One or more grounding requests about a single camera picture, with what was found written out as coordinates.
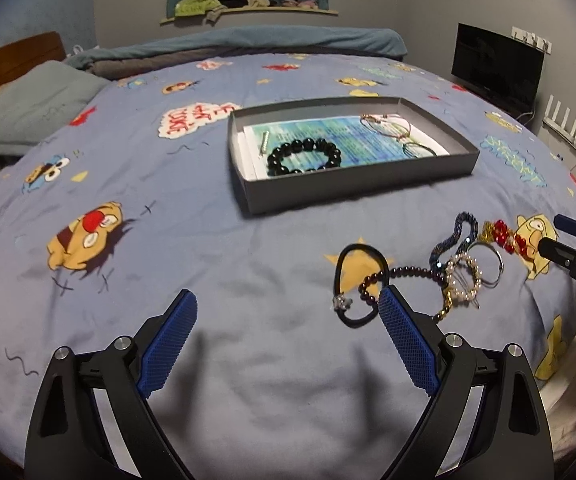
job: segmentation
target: blue pillow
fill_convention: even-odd
[[[0,155],[25,155],[68,124],[110,81],[46,61],[0,94]]]

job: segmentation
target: black screen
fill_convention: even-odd
[[[532,110],[542,65],[541,50],[495,32],[459,24],[452,74],[501,101],[499,106],[507,111]]]

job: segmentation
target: bedsheet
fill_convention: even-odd
[[[479,146],[472,176],[260,218],[245,212],[226,148],[223,119],[233,107],[375,93],[415,102]],[[107,86],[0,174],[0,450],[23,464],[34,399],[57,347],[105,348],[188,288],[197,324],[149,403],[196,478],[380,478],[428,398],[379,320],[350,330],[331,311],[337,255],[364,240],[393,265],[426,266],[464,210],[480,225],[503,219],[531,244],[549,236],[576,247],[552,227],[557,213],[576,218],[576,185],[547,147],[413,66],[258,54]],[[492,254],[477,257],[493,276]],[[576,284],[538,254],[504,253],[504,263],[480,308],[456,308],[440,327],[473,346],[520,344],[545,381],[576,334]],[[351,254],[342,288],[375,269]],[[397,285],[413,309],[439,310],[433,283]],[[466,444],[471,400],[446,466]],[[107,410],[102,416],[111,420]],[[118,439],[111,430],[113,446]]]

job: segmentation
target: wooden headboard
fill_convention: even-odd
[[[14,81],[35,66],[51,59],[66,57],[62,38],[56,32],[46,32],[0,47],[0,85]]]

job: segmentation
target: blue gripper pad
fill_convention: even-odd
[[[379,316],[395,343],[395,348],[417,388],[423,388],[429,397],[439,390],[434,354],[415,323],[399,303],[392,291],[382,288],[379,295]]]
[[[555,215],[555,227],[576,238],[576,220],[564,215]]]
[[[142,374],[137,389],[144,399],[163,388],[195,321],[197,298],[192,292],[187,292],[143,354]]]

